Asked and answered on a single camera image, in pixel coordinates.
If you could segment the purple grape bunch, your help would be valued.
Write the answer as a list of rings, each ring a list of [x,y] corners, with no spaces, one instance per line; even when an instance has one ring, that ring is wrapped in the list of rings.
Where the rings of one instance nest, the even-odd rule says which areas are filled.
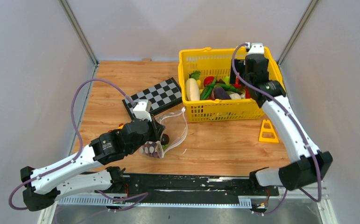
[[[163,157],[163,147],[160,141],[152,142],[148,141],[142,147],[144,154],[152,158],[162,158]]]

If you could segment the dark avocado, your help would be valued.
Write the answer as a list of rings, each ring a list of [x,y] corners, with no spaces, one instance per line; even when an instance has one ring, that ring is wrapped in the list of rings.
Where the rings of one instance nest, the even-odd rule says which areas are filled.
[[[161,137],[161,144],[162,145],[167,145],[167,144],[169,144],[169,142],[170,142],[170,138],[169,138],[169,136],[167,135],[167,134],[163,134],[162,135],[162,137]]]

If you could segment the clear polka dot zip bag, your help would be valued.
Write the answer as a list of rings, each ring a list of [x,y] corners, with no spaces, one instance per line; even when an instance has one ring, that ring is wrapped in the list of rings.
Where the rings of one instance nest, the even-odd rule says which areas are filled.
[[[176,112],[169,112],[164,115],[160,115],[156,118],[156,120],[165,126],[163,134],[167,134],[170,138],[170,142],[167,145],[162,145],[163,147],[163,157],[170,151],[171,149],[176,148],[181,145],[186,139],[188,133],[188,124],[186,121],[186,109],[185,107],[181,108]],[[144,150],[142,149],[144,145],[142,145],[138,152],[144,156]]]

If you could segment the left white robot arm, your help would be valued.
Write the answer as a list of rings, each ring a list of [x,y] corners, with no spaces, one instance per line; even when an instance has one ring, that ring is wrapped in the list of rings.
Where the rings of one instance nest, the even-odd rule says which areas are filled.
[[[165,126],[155,119],[134,119],[122,128],[101,134],[75,156],[64,158],[44,168],[21,169],[25,183],[23,201],[29,211],[39,211],[64,197],[87,191],[121,192],[125,187],[123,170],[107,167],[87,174],[90,169],[124,159],[149,142],[160,141]]]

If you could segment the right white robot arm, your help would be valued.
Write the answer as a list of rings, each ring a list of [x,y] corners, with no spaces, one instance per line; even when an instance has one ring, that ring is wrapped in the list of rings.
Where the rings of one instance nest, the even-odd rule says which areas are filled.
[[[281,168],[262,168],[250,174],[248,188],[251,193],[260,195],[267,186],[282,186],[287,190],[299,189],[317,184],[318,194],[322,194],[322,179],[333,158],[330,152],[322,152],[311,140],[296,115],[282,84],[269,79],[269,60],[263,54],[247,54],[243,67],[245,74],[240,76],[235,58],[231,66],[235,76],[247,87],[250,96],[270,118],[284,143],[290,164]]]

